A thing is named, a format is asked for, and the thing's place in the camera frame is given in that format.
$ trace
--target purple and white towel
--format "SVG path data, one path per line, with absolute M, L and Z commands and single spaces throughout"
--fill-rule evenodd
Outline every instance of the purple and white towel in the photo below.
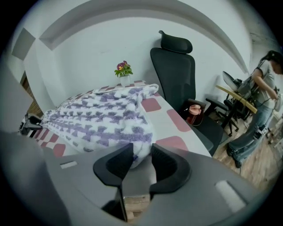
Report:
M 136 167 L 155 142 L 153 127 L 141 104 L 158 91 L 158 85 L 120 88 L 85 94 L 45 112 L 41 125 L 65 139 L 80 152 L 117 144 L 134 144 Z

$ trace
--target black hair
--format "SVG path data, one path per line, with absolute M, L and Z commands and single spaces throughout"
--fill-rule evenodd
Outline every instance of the black hair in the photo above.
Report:
M 283 71 L 283 56 L 281 53 L 270 50 L 266 56 L 262 57 L 260 62 L 263 60 L 273 60 L 281 66 L 281 70 Z

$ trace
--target pink lid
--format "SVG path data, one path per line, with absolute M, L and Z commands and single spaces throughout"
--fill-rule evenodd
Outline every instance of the pink lid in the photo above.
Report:
M 199 115 L 201 113 L 201 109 L 200 106 L 195 104 L 189 107 L 189 113 L 191 113 L 192 115 Z

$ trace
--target person's arm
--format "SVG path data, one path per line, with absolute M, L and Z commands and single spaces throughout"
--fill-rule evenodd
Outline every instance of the person's arm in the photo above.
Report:
M 262 71 L 260 69 L 255 69 L 252 74 L 252 79 L 255 81 L 255 83 L 259 86 L 260 89 L 266 90 L 272 100 L 278 99 L 277 93 L 269 85 L 266 84 L 262 77 Z

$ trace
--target blue jeans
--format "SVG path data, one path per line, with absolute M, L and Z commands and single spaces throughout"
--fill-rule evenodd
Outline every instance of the blue jeans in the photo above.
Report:
M 243 162 L 261 143 L 263 136 L 258 140 L 253 140 L 255 127 L 260 127 L 264 124 L 268 126 L 271 119 L 270 115 L 273 109 L 262 105 L 258 101 L 255 103 L 255 105 L 257 108 L 257 113 L 253 116 L 247 132 L 228 144 L 229 147 L 234 150 L 233 158 L 239 162 Z

